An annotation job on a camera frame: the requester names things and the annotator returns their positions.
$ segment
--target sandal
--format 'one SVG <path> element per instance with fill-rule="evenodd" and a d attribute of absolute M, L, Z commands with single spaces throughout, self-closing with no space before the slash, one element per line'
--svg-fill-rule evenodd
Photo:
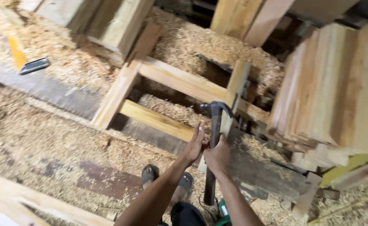
<path fill-rule="evenodd" d="M 184 172 L 180 181 L 178 182 L 178 186 L 184 187 L 185 191 L 189 194 L 192 187 L 193 178 L 189 172 Z"/>
<path fill-rule="evenodd" d="M 151 181 L 154 182 L 159 177 L 158 169 L 152 164 L 147 164 L 142 170 L 142 185 L 146 182 Z"/>

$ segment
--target foot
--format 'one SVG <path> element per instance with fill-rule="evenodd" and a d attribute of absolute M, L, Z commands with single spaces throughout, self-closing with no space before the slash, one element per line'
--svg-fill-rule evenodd
<path fill-rule="evenodd" d="M 152 164 L 147 164 L 142 170 L 142 188 L 144 190 L 148 188 L 157 177 L 159 176 L 156 172 L 156 167 Z"/>
<path fill-rule="evenodd" d="M 183 177 L 181 177 L 180 182 L 178 183 L 178 186 L 171 197 L 171 205 L 175 205 L 178 202 L 183 202 L 187 198 L 188 194 L 190 193 L 192 181 L 193 179 L 191 174 L 184 172 Z"/>

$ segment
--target forearm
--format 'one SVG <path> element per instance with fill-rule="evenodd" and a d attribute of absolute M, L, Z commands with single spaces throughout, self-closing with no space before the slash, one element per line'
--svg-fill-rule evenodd
<path fill-rule="evenodd" d="M 188 164 L 185 158 L 177 159 L 136 198 L 115 226 L 158 225 Z"/>
<path fill-rule="evenodd" d="M 216 175 L 233 226 L 263 226 L 228 173 Z"/>

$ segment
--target black shorts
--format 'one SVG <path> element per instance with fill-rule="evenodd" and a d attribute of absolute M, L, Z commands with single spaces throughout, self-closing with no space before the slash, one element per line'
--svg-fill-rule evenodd
<path fill-rule="evenodd" d="M 186 202 L 178 202 L 170 213 L 172 226 L 206 226 L 205 219 L 199 210 Z"/>

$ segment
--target claw hammer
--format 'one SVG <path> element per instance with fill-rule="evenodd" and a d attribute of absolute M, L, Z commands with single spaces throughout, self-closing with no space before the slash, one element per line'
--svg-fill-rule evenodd
<path fill-rule="evenodd" d="M 222 123 L 223 111 L 227 113 L 230 118 L 234 118 L 234 114 L 225 103 L 221 101 L 212 101 L 209 103 L 201 104 L 202 110 L 207 110 L 212 117 L 212 125 L 210 131 L 210 148 L 216 147 L 220 139 L 220 127 Z M 206 170 L 206 185 L 204 203 L 207 205 L 214 205 L 214 192 L 216 185 L 216 177 L 210 171 L 209 168 Z"/>

